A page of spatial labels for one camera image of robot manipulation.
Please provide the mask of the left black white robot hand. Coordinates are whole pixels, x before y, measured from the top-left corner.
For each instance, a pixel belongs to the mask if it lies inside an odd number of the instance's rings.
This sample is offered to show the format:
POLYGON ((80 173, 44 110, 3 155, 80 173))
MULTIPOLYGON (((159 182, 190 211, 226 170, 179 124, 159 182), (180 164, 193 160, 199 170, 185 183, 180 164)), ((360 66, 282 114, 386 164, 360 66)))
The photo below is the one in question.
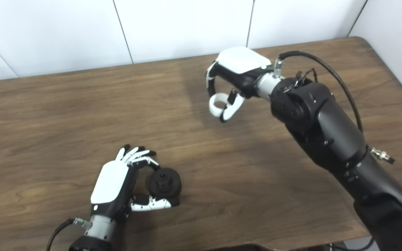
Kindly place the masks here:
POLYGON ((131 212, 179 206, 180 200, 177 196, 150 194, 144 197, 145 201, 141 201, 139 196, 133 194, 140 169, 148 166, 155 173, 161 170, 160 164, 153 156, 156 156, 156 152, 147 150, 145 146, 131 148, 129 144, 124 145, 114 160, 102 166, 90 197, 90 215, 118 220, 128 217, 131 212))

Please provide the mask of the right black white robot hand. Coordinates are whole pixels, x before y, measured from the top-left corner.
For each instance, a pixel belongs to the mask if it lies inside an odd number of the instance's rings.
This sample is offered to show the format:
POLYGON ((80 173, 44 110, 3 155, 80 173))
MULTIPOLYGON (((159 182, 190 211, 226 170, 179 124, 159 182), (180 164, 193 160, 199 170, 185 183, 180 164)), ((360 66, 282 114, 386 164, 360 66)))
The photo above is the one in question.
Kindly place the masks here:
POLYGON ((244 100, 259 97, 257 82, 271 70, 268 58, 246 47, 233 47, 220 52, 205 74, 212 116, 227 122, 239 110, 244 100), (233 85, 230 93, 217 93, 215 78, 233 85))

